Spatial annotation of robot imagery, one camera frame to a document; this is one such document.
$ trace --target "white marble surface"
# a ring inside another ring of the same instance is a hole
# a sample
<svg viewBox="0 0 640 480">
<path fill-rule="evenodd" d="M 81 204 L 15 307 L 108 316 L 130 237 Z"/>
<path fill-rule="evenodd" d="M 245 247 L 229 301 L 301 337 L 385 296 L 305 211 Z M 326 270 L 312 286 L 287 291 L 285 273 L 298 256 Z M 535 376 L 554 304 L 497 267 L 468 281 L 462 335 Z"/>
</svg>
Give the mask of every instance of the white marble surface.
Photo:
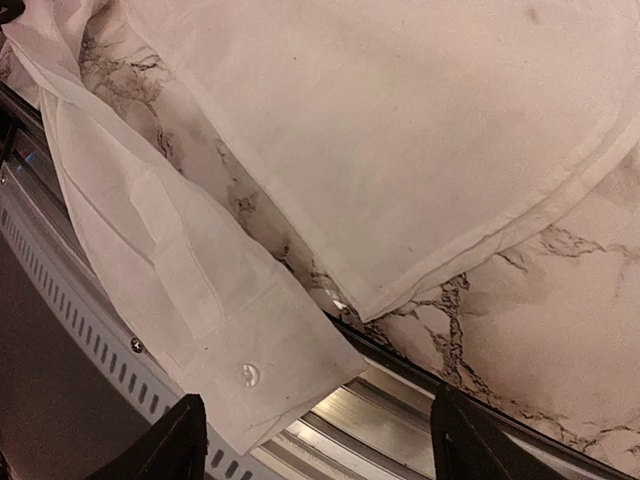
<svg viewBox="0 0 640 480">
<path fill-rule="evenodd" d="M 10 85 L 20 81 L 12 62 L 4 49 L 0 77 Z M 332 307 L 328 292 L 345 304 L 117 5 L 90 22 L 80 66 L 91 91 L 225 205 L 314 299 Z M 526 242 L 366 326 L 346 305 L 343 319 L 542 433 L 640 478 L 639 157 L 630 155 L 569 215 Z"/>
</svg>

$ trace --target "black object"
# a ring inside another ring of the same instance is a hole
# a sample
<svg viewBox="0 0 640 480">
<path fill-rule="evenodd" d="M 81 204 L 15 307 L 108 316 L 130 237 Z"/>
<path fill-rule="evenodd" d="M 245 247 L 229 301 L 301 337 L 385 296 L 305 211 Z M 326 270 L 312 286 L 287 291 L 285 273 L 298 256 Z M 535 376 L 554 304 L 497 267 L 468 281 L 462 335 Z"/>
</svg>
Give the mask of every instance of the black object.
<svg viewBox="0 0 640 480">
<path fill-rule="evenodd" d="M 24 8 L 25 6 L 22 0 L 1 0 L 0 25 L 18 18 L 24 12 Z"/>
<path fill-rule="evenodd" d="M 438 480 L 566 480 L 517 446 L 449 385 L 438 389 L 431 435 Z"/>
<path fill-rule="evenodd" d="M 122 455 L 85 480 L 202 480 L 206 426 L 200 395 L 185 395 Z"/>
</svg>

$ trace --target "white cloth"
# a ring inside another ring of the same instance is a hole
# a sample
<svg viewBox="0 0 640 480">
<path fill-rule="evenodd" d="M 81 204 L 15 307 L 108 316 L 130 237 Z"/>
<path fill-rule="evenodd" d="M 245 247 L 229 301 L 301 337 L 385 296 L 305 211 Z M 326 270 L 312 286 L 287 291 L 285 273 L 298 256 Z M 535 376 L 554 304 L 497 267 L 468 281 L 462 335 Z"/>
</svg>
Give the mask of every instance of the white cloth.
<svg viewBox="0 0 640 480">
<path fill-rule="evenodd" d="M 364 319 L 575 205 L 640 138 L 634 0 L 130 0 Z"/>
<path fill-rule="evenodd" d="M 40 86 L 78 238 L 116 309 L 239 452 L 364 370 L 289 272 L 82 85 L 90 0 L 33 0 L 3 27 Z"/>
</svg>

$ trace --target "folded white fabric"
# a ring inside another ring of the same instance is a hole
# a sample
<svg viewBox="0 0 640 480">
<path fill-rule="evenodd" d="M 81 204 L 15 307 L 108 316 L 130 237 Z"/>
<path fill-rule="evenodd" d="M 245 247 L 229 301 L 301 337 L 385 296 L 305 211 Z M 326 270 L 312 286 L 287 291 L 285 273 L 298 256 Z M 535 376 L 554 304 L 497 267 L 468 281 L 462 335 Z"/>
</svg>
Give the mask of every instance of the folded white fabric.
<svg viewBox="0 0 640 480">
<path fill-rule="evenodd" d="M 289 272 L 80 81 L 91 0 L 3 27 L 40 108 L 79 240 L 116 309 L 244 453 L 364 370 Z"/>
<path fill-rule="evenodd" d="M 634 0 L 130 0 L 371 319 L 545 228 L 640 137 Z"/>
</svg>

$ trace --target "marble countertop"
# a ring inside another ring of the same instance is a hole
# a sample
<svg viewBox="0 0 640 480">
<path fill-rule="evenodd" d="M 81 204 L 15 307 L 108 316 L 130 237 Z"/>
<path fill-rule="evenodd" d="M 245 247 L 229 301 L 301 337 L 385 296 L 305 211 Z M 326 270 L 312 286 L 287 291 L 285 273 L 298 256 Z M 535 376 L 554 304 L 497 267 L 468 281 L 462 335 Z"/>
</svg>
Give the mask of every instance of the marble countertop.
<svg viewBox="0 0 640 480">
<path fill-rule="evenodd" d="M 185 87 L 107 5 L 79 59 L 88 89 L 224 205 L 324 308 L 410 362 L 640 478 L 640 154 L 559 222 L 363 325 Z M 10 86 L 21 72 L 0 56 Z"/>
</svg>

